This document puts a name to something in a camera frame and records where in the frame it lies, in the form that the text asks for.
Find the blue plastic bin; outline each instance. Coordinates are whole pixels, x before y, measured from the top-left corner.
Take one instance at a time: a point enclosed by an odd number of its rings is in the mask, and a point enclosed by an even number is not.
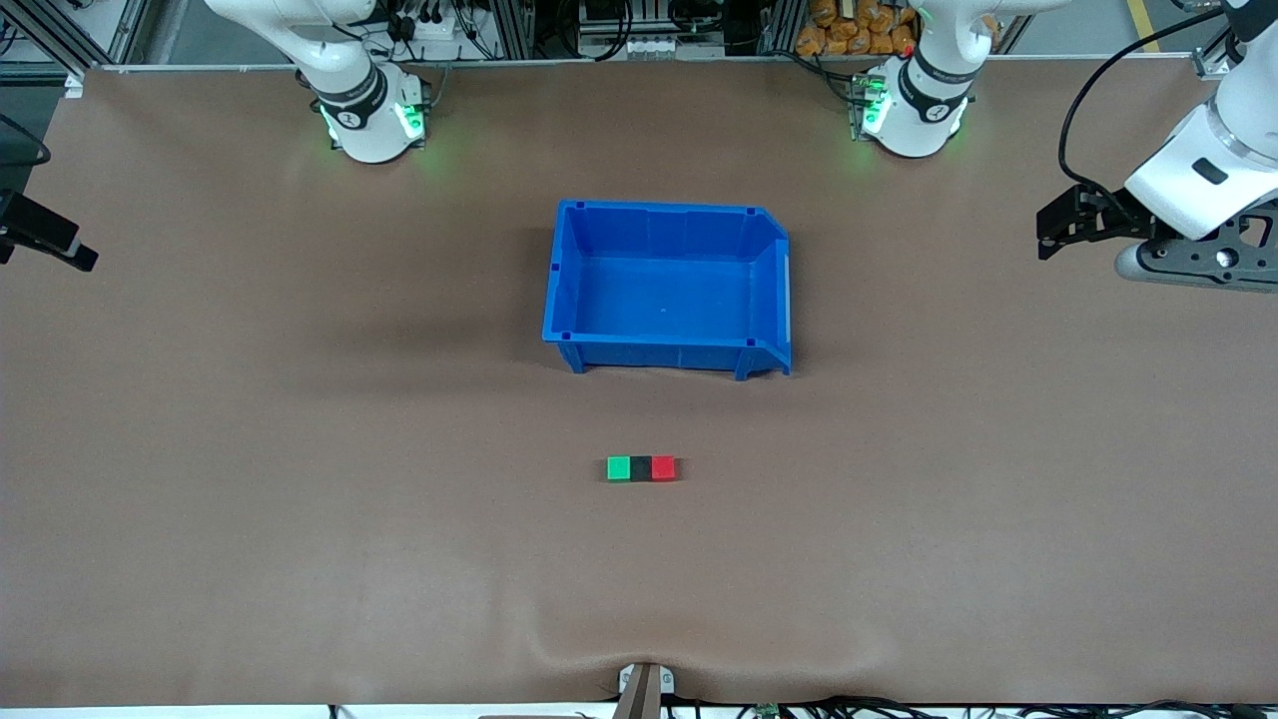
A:
[[[790,240],[762,207],[560,202],[542,337],[590,365],[790,374]]]

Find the black cable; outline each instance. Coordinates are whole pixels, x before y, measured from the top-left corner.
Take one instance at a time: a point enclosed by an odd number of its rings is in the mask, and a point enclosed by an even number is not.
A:
[[[1229,719],[1232,711],[1220,705],[1192,704],[1178,700],[1160,700],[1150,704],[1121,706],[1039,704],[1021,709],[1021,716],[1052,716],[1054,719],[1127,719],[1141,711],[1164,710],[1197,714],[1206,719]]]
[[[580,26],[580,19],[576,15],[570,15],[571,10],[578,9],[578,3],[579,0],[560,0],[558,8],[555,11],[555,33],[569,55],[583,59],[587,55],[583,55],[578,43],[567,36],[567,31],[571,27]],[[635,22],[634,8],[630,5],[630,0],[616,0],[615,6],[617,14],[617,36],[612,40],[612,45],[608,46],[607,51],[590,57],[596,63],[612,59],[617,52],[625,50],[626,42],[630,41],[630,33],[634,29]]]
[[[351,38],[351,40],[358,40],[358,41],[360,41],[360,42],[363,42],[366,37],[368,37],[368,34],[364,34],[363,37],[360,37],[360,36],[358,36],[358,34],[355,34],[355,33],[350,32],[349,29],[346,29],[346,28],[341,27],[341,26],[340,26],[340,24],[337,24],[337,23],[332,23],[332,29],[335,29],[335,31],[337,31],[337,32],[340,32],[340,33],[345,34],[346,37],[349,37],[349,38]]]
[[[1100,75],[1105,74],[1105,70],[1108,70],[1109,68],[1114,66],[1118,63],[1118,60],[1122,60],[1123,57],[1126,57],[1131,52],[1134,52],[1134,51],[1144,47],[1145,45],[1149,45],[1150,42],[1154,42],[1155,40],[1162,40],[1162,38],[1167,37],[1168,34],[1174,34],[1177,32],[1181,32],[1182,29],[1191,28],[1191,27],[1194,27],[1196,24],[1200,24],[1200,23],[1205,23],[1205,22],[1208,22],[1210,19],[1214,19],[1214,18],[1218,18],[1218,17],[1220,17],[1223,14],[1224,14],[1224,10],[1220,9],[1220,8],[1217,8],[1214,10],[1209,10],[1206,13],[1203,13],[1201,15],[1199,15],[1196,18],[1190,18],[1187,20],[1178,22],[1178,23],[1176,23],[1173,26],[1168,26],[1168,27],[1166,27],[1166,28],[1163,28],[1163,29],[1160,29],[1158,32],[1154,32],[1154,33],[1150,33],[1150,34],[1148,34],[1145,37],[1141,37],[1140,40],[1132,42],[1131,45],[1123,47],[1122,50],[1120,50],[1118,52],[1116,52],[1112,57],[1109,57],[1108,60],[1105,60],[1104,63],[1102,63],[1100,66],[1097,68],[1097,72],[1091,73],[1091,77],[1088,78],[1088,82],[1085,82],[1082,84],[1082,89],[1079,91],[1079,95],[1074,98],[1074,102],[1070,105],[1070,110],[1065,114],[1065,121],[1061,124],[1061,142],[1057,146],[1057,162],[1061,165],[1061,171],[1065,172],[1065,175],[1067,178],[1072,179],[1074,181],[1076,181],[1079,184],[1082,184],[1082,185],[1088,186],[1089,189],[1091,189],[1093,192],[1099,192],[1102,195],[1104,195],[1105,199],[1108,199],[1114,207],[1117,207],[1122,212],[1123,218],[1126,218],[1132,226],[1136,225],[1135,217],[1132,217],[1131,213],[1127,212],[1127,208],[1123,207],[1122,203],[1118,202],[1118,199],[1113,195],[1112,192],[1109,192],[1108,189],[1105,189],[1105,186],[1103,184],[1100,184],[1099,181],[1097,181],[1097,180],[1094,180],[1094,179],[1091,179],[1091,178],[1089,178],[1089,176],[1086,176],[1084,174],[1076,172],[1076,171],[1074,171],[1074,169],[1070,167],[1070,162],[1066,160],[1066,152],[1065,152],[1065,149],[1066,149],[1066,144],[1070,140],[1070,125],[1074,124],[1074,115],[1079,111],[1079,105],[1082,103],[1082,98],[1088,96],[1088,92],[1091,91],[1091,87],[1097,84],[1098,79],[1100,79]]]
[[[845,95],[841,89],[838,89],[837,87],[835,87],[835,80],[831,77],[832,73],[829,73],[826,68],[820,66],[820,57],[813,55],[813,60],[817,61],[817,69],[820,70],[820,77],[824,78],[826,87],[828,87],[829,91],[835,93],[835,97],[838,97],[840,100],[842,100],[843,102],[847,102],[849,105],[864,105],[865,103],[865,102],[863,102],[860,100],[854,100],[850,95]]]
[[[470,17],[466,17],[466,8],[470,10]],[[496,60],[497,54],[488,50],[488,46],[479,42],[479,26],[475,22],[475,10],[473,5],[466,5],[465,0],[452,0],[452,11],[456,13],[458,24],[461,27],[461,34],[466,36],[470,45],[474,45],[475,50],[487,60]]]
[[[22,34],[18,31],[18,26],[10,24],[9,20],[5,18],[0,18],[0,45],[4,46],[0,47],[0,55],[4,55],[9,50],[12,50],[13,43],[18,42],[19,40],[26,41],[28,38],[27,36]]]
[[[823,69],[823,68],[820,68],[820,66],[818,66],[818,65],[815,65],[813,63],[809,63],[808,60],[804,60],[803,57],[800,57],[799,55],[795,55],[794,52],[791,52],[789,50],[767,50],[763,54],[764,55],[776,55],[778,57],[789,57],[790,60],[794,60],[795,64],[797,64],[800,68],[808,70],[809,73],[812,73],[814,75],[828,74],[831,78],[838,79],[838,80],[843,80],[843,82],[851,82],[851,79],[852,79],[852,75],[845,75],[842,73],[836,73],[836,72],[832,72],[832,70]]]
[[[1232,29],[1224,36],[1224,56],[1235,65],[1241,63],[1243,57],[1242,50],[1238,50],[1238,36],[1233,34]]]
[[[800,68],[808,70],[809,73],[813,73],[813,74],[820,77],[820,79],[826,82],[826,87],[828,87],[829,91],[832,93],[835,93],[835,97],[838,97],[840,100],[842,100],[843,102],[847,102],[849,105],[858,105],[858,106],[860,106],[860,105],[865,105],[866,103],[864,100],[858,100],[858,98],[855,98],[855,97],[852,97],[850,95],[846,95],[843,91],[841,91],[835,84],[836,82],[850,83],[850,82],[852,82],[852,75],[846,75],[846,74],[842,74],[842,73],[836,73],[836,72],[832,72],[832,70],[827,70],[820,64],[820,57],[813,56],[813,61],[809,63],[808,60],[804,60],[803,57],[800,57],[799,55],[795,55],[794,52],[791,52],[789,50],[768,50],[768,51],[764,52],[764,55],[777,55],[777,56],[781,56],[781,57],[789,57],[790,60],[794,60]]]
[[[38,137],[31,133],[27,128],[19,125],[13,117],[0,112],[0,123],[4,123],[13,129],[22,133],[23,137],[36,143],[40,147],[40,152],[36,155],[35,160],[19,160],[19,161],[5,161],[0,162],[0,167],[35,167],[36,165],[43,165],[45,162],[54,158],[54,153],[49,151],[49,146],[41,142]]]

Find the brown mat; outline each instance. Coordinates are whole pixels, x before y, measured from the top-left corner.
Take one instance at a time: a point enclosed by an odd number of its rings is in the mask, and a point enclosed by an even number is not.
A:
[[[1049,263],[1093,63],[992,64],[928,161],[789,65],[459,70],[431,146],[326,149],[285,73],[88,79],[0,272],[8,705],[1278,696],[1278,312]],[[1123,64],[1121,181],[1209,87]],[[762,204],[796,374],[569,374],[562,197]],[[677,485],[599,481],[608,455]]]

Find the black clamp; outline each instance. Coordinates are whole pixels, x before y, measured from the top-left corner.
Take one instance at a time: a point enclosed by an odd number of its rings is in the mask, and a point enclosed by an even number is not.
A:
[[[1039,259],[1052,257],[1067,244],[1114,236],[1171,239],[1177,234],[1126,188],[1105,197],[1086,185],[1076,184],[1038,213]]]
[[[75,238],[79,225],[20,192],[0,189],[0,264],[9,262],[14,246],[28,246],[87,272],[97,252]]]

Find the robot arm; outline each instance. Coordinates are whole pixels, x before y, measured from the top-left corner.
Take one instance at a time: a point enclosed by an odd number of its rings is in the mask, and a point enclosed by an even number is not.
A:
[[[967,89],[989,57],[993,38],[983,18],[1028,15],[1068,0],[910,0],[923,18],[923,36],[910,57],[892,57],[872,74],[883,77],[886,100],[863,109],[861,126],[884,148],[925,157],[958,130]]]
[[[1127,278],[1278,291],[1278,0],[1224,0],[1246,57],[1108,194],[1076,185],[1039,212],[1039,257],[1130,236]],[[1259,245],[1243,234],[1263,225]]]
[[[296,27],[362,20],[376,0],[206,0],[219,15],[262,36],[293,60],[320,98],[334,143],[360,162],[386,162],[426,137],[420,78],[374,63],[359,42],[326,42]]]

